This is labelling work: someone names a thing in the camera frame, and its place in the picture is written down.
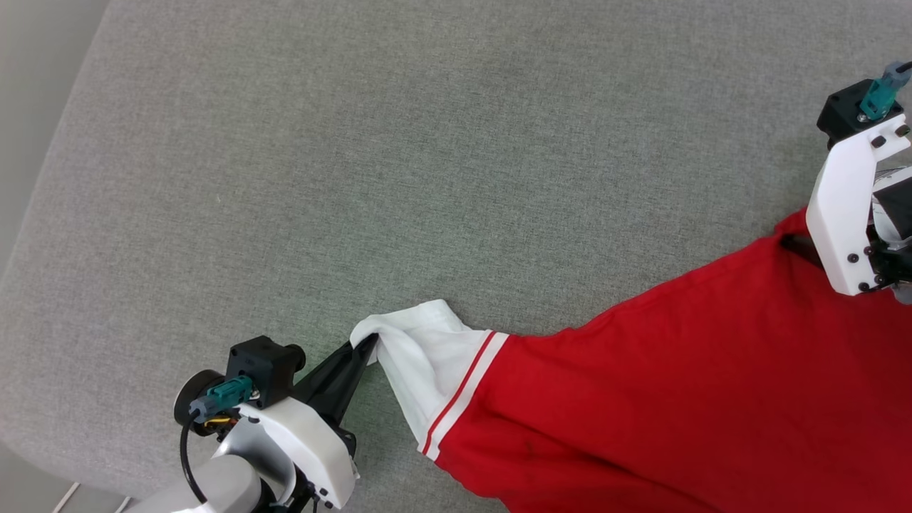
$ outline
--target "gray carpet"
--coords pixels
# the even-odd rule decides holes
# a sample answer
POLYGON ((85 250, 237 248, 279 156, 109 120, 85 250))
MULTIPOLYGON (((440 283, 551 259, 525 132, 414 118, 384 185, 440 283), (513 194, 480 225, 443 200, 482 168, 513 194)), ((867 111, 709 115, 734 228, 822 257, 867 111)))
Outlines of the gray carpet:
MULTIPOLYGON (((580 325, 799 208, 824 98, 912 58, 910 26, 905 0, 113 0, 0 288, 0 436, 144 497, 180 478, 175 393, 236 342, 313 363, 432 298, 580 325)), ((347 510, 501 508, 415 451, 380 368, 346 428, 347 510)))

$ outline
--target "yellow wire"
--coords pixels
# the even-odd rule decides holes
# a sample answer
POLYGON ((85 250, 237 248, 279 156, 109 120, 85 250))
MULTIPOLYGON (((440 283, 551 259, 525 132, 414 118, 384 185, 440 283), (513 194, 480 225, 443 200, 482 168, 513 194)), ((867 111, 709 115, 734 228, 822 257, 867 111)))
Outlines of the yellow wire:
POLYGON ((215 417, 213 419, 209 419, 203 423, 203 425, 209 427, 209 424, 224 424, 226 422, 231 422, 231 417, 215 417))

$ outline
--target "white fabric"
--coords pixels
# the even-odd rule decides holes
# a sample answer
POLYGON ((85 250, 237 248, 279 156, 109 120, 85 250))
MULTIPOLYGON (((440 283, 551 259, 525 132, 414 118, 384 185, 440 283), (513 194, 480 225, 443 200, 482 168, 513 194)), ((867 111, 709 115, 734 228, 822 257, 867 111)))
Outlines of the white fabric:
POLYGON ((379 361, 419 450, 431 423, 459 388, 489 331, 473 330, 443 299, 358 323, 350 340, 357 346, 379 335, 370 362, 379 361))

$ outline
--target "floor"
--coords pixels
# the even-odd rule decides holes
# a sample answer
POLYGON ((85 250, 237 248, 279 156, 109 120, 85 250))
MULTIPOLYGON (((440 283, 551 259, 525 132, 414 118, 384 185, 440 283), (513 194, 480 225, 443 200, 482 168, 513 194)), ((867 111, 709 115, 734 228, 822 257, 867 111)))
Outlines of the floor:
MULTIPOLYGON (((108 1, 0 0, 0 270, 108 1)), ((129 500, 51 476, 0 444, 0 504, 16 513, 115 513, 129 500)))

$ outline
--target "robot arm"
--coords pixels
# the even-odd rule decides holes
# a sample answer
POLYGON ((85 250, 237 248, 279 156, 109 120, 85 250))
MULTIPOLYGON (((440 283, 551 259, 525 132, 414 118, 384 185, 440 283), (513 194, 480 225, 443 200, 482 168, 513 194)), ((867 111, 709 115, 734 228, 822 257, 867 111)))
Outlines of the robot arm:
POLYGON ((909 147, 896 92, 912 66, 894 63, 882 78, 831 95, 817 121, 830 136, 823 169, 807 208, 819 263, 836 292, 854 296, 912 280, 912 173, 876 177, 877 163, 909 147))
POLYGON ((232 347, 225 375, 198 373, 174 404, 185 430, 218 436, 214 456, 185 467, 189 487, 175 483, 130 512, 292 513, 311 500, 344 507, 359 475, 357 439, 340 423, 377 339, 346 342, 294 385, 305 362, 299 347, 266 337, 232 347))

